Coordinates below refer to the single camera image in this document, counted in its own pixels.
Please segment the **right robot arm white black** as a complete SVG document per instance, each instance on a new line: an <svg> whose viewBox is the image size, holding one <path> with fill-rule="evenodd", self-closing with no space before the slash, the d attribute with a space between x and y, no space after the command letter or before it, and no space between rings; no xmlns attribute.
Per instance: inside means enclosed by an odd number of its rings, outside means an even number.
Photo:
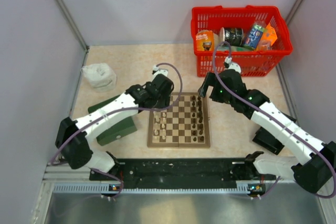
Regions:
<svg viewBox="0 0 336 224"><path fill-rule="evenodd" d="M335 179L335 142L325 143L310 135L283 114L261 91L247 89L240 66L229 58L222 72L208 72L198 90L204 97L212 87L210 99L230 105L237 113L260 125L293 153L292 158L251 154L245 174L252 180L263 174L294 180L301 188L316 194L329 179Z"/></svg>

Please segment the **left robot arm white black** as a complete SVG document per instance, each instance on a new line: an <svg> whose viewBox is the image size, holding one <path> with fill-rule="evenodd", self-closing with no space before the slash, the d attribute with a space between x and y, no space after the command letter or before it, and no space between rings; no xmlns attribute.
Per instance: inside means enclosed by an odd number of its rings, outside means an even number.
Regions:
<svg viewBox="0 0 336 224"><path fill-rule="evenodd" d="M93 168L100 170L107 180L117 178L116 158L109 152L94 150L91 143L127 118L142 111L169 106L174 84L168 78L168 71L154 67L152 74L152 81L132 85L102 108L81 118L73 120L67 117L60 122L55 146L71 169Z"/></svg>

